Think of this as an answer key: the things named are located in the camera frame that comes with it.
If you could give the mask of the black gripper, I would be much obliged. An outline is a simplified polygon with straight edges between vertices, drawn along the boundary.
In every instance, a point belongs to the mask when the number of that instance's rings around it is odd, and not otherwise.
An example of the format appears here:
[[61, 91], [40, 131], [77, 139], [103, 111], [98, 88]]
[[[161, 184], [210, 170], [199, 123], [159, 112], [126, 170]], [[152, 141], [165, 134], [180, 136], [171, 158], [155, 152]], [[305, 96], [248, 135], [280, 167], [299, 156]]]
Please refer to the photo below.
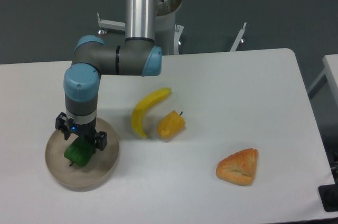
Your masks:
[[71, 134], [92, 138], [93, 153], [96, 150], [103, 151], [108, 143], [107, 133], [96, 131], [96, 119], [86, 124], [76, 124], [72, 118], [67, 119], [66, 114], [61, 112], [55, 119], [55, 129], [63, 134], [65, 140], [68, 140]]

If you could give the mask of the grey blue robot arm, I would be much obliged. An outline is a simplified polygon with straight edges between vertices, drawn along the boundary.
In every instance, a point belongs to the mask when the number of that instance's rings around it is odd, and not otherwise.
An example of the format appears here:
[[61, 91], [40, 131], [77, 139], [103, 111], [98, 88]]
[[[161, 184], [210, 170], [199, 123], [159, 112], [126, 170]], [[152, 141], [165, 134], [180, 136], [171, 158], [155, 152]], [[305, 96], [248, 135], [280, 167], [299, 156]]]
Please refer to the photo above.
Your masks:
[[125, 43], [109, 48], [96, 36], [82, 37], [65, 71], [66, 112], [55, 120], [65, 140], [75, 134], [95, 149], [107, 146], [106, 132], [96, 131], [97, 101], [103, 75], [157, 76], [162, 49], [155, 44], [155, 0], [126, 0]]

